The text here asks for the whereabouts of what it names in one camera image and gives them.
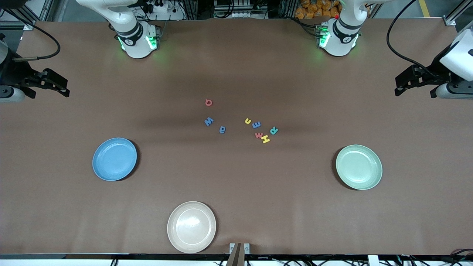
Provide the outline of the white power strip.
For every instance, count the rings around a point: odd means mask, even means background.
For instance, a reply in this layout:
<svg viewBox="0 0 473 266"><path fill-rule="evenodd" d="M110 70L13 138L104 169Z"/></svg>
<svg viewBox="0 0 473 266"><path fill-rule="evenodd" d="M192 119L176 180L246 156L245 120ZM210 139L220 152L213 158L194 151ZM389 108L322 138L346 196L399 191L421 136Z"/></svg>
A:
<svg viewBox="0 0 473 266"><path fill-rule="evenodd" d="M144 10L149 14L164 14L175 12L176 9L171 0L144 0Z"/></svg>

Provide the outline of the blue plate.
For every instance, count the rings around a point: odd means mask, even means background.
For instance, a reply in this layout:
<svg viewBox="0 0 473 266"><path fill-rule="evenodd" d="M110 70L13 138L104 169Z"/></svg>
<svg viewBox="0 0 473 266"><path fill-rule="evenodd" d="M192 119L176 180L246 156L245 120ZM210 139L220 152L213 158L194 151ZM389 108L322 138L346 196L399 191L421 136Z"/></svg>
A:
<svg viewBox="0 0 473 266"><path fill-rule="evenodd" d="M130 140L112 138L96 149L92 158L92 169L101 180L120 181L133 172L137 157L137 148Z"/></svg>

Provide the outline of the beige plate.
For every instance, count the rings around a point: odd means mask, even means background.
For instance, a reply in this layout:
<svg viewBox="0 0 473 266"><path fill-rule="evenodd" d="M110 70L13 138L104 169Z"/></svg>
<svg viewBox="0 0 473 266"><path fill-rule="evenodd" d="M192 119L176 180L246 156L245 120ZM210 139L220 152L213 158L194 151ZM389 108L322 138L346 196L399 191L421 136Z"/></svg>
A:
<svg viewBox="0 0 473 266"><path fill-rule="evenodd" d="M179 252L199 253L213 242L217 231L214 212L206 204L188 201L177 206L170 214L167 235Z"/></svg>

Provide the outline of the pale green plate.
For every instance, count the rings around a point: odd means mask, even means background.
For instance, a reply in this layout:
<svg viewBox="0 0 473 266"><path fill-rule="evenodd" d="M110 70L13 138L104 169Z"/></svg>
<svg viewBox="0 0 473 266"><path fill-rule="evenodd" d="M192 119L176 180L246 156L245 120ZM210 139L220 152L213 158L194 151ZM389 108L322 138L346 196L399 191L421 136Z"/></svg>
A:
<svg viewBox="0 0 473 266"><path fill-rule="evenodd" d="M380 183L383 165L373 150L353 144L342 148L336 155L336 172L348 187L368 190Z"/></svg>

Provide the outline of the grey base connector box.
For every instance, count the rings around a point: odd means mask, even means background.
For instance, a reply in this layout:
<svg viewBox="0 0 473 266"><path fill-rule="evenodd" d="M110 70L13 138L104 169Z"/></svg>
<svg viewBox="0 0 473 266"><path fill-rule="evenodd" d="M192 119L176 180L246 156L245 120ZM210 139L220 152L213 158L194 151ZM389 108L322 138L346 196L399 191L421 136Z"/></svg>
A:
<svg viewBox="0 0 473 266"><path fill-rule="evenodd" d="M148 24L146 39L151 51L159 49L161 34L161 26Z"/></svg>
<svg viewBox="0 0 473 266"><path fill-rule="evenodd" d="M316 34L318 47L325 48L330 38L329 25L327 23L321 23L319 25L315 25L314 33Z"/></svg>

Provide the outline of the orange packets pile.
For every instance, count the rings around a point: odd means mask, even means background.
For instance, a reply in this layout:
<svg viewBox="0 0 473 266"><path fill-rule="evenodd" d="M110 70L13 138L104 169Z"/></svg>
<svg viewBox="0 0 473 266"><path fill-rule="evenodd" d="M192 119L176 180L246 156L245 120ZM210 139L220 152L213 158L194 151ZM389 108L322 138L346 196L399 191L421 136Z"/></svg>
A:
<svg viewBox="0 0 473 266"><path fill-rule="evenodd" d="M321 16L338 18L342 8L339 0L298 0L293 16L300 20Z"/></svg>

